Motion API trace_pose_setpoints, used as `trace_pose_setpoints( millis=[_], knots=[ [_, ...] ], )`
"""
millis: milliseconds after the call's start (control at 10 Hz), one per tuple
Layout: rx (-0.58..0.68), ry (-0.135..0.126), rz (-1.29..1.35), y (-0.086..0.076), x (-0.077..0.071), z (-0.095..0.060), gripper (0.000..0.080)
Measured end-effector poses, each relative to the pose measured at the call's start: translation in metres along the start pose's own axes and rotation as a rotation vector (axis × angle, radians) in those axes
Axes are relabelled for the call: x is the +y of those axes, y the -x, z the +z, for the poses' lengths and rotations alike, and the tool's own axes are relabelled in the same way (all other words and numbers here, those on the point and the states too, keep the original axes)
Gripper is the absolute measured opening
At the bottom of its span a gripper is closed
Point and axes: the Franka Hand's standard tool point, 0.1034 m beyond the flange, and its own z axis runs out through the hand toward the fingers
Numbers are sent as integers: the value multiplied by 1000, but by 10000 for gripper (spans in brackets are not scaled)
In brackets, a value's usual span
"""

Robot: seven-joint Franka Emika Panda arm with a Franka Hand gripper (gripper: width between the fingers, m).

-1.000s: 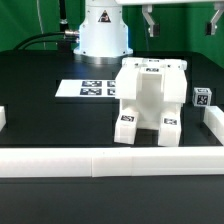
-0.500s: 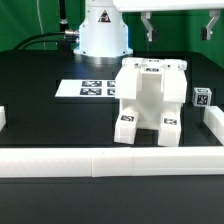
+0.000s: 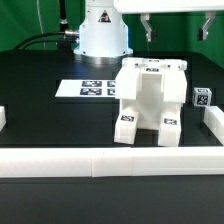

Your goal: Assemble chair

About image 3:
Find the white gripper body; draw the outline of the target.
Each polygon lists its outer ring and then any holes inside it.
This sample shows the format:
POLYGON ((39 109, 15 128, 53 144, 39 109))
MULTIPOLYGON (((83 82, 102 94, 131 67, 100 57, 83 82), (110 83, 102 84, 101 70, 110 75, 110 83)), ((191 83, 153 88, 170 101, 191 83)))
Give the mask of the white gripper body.
POLYGON ((122 14, 224 10, 224 0, 113 0, 113 3, 122 14))

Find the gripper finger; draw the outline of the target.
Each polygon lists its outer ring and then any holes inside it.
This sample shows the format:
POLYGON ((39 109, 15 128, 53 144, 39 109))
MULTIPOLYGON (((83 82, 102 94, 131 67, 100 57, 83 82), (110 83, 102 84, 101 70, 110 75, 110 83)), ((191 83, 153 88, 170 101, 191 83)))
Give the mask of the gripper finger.
POLYGON ((207 39, 208 30, 215 21, 216 13, 214 11, 206 12, 205 13, 205 23, 204 25, 198 29, 198 40, 204 41, 207 39))
POLYGON ((146 32, 146 39, 148 42, 153 42, 156 40, 156 31, 150 25, 150 14, 144 13, 140 15, 140 21, 146 32))

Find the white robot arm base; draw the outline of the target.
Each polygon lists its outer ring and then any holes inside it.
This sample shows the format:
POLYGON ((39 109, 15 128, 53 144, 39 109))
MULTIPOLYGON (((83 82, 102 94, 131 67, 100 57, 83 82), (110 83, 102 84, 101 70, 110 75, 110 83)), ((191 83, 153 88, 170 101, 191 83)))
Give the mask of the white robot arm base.
POLYGON ((128 27, 113 0, 85 0, 85 19, 79 26, 77 60, 92 64, 117 64, 133 54, 128 27))

